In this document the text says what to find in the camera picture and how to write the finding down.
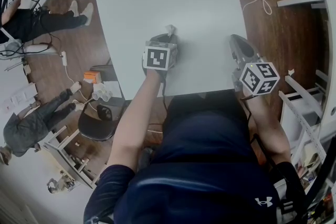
blue t-shirt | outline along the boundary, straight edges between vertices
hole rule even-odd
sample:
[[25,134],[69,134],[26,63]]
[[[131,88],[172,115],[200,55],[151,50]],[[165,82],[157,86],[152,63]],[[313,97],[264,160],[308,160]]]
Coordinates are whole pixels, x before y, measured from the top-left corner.
[[[282,173],[300,188],[293,166],[285,166]],[[274,183],[257,162],[247,126],[202,112],[172,124],[151,165],[136,175],[122,165],[108,167],[84,221],[113,213],[116,224],[277,223]]]

wall outlet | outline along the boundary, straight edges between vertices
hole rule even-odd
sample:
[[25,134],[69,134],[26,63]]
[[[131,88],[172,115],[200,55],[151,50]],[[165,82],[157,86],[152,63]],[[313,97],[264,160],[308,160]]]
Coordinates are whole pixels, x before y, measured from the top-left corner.
[[62,62],[65,67],[68,65],[67,53],[65,51],[62,51]]

under armour logo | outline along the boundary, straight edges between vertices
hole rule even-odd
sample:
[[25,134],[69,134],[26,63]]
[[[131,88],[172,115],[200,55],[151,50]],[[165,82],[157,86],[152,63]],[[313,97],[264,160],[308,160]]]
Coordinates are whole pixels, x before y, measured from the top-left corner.
[[272,205],[271,203],[272,197],[266,197],[266,201],[260,201],[259,198],[256,198],[255,200],[260,206],[267,205],[267,207],[270,207]]

wooden floor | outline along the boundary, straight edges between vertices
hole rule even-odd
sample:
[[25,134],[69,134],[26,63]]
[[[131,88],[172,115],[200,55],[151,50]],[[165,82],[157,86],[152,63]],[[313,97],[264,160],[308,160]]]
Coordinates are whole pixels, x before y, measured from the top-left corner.
[[[47,6],[53,13],[64,13],[68,10],[72,0],[48,0]],[[93,65],[103,65],[109,60],[109,53],[104,39],[96,0],[77,0],[82,11],[89,1],[93,2],[95,13],[89,27],[73,30],[64,30],[55,33],[62,40],[62,50],[68,55],[68,72],[72,79],[82,80],[83,73]],[[242,6],[253,0],[240,0]],[[282,102],[277,91],[285,93],[291,90],[284,82],[288,70],[294,69],[293,77],[305,88],[312,87],[315,82],[314,73],[318,65],[319,35],[317,29],[320,22],[315,11],[309,7],[277,8],[277,0],[267,0],[273,9],[271,16],[263,10],[262,2],[248,6],[244,12],[247,36],[260,50],[268,61],[274,63],[281,76],[281,82],[271,94],[269,102],[272,110],[280,117]],[[49,40],[42,36],[37,41]],[[65,88],[71,86],[65,74],[65,69],[60,58],[55,56],[34,56],[29,58],[32,69],[31,80],[36,83],[39,98],[43,102],[50,101]],[[83,83],[83,94],[88,96],[91,85]],[[83,101],[80,94],[76,99]],[[77,129],[79,112],[73,112],[58,126],[68,126],[70,133]],[[153,123],[163,122],[165,113],[162,100],[158,99],[153,111]],[[151,142],[160,141],[160,136],[150,136]],[[89,169],[97,173],[107,161],[112,141],[96,143],[78,136],[70,143],[66,150],[80,159],[90,158]]]

white shoe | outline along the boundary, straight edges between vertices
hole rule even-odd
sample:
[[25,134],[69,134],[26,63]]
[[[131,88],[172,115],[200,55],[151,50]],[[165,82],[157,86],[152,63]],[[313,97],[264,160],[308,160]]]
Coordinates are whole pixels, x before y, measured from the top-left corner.
[[70,87],[70,91],[72,92],[72,94],[75,94],[77,91],[80,90],[80,88],[82,88],[82,85],[77,81]]
[[74,17],[78,17],[79,16],[78,4],[77,4],[76,0],[74,0],[74,1],[71,2],[71,6],[69,7],[69,11],[74,13]]
[[78,102],[76,99],[72,102],[76,105],[75,111],[82,111],[84,109],[85,105],[83,103]]
[[85,15],[87,17],[88,20],[86,21],[85,25],[89,26],[91,24],[93,15],[93,3],[89,3],[80,15]]

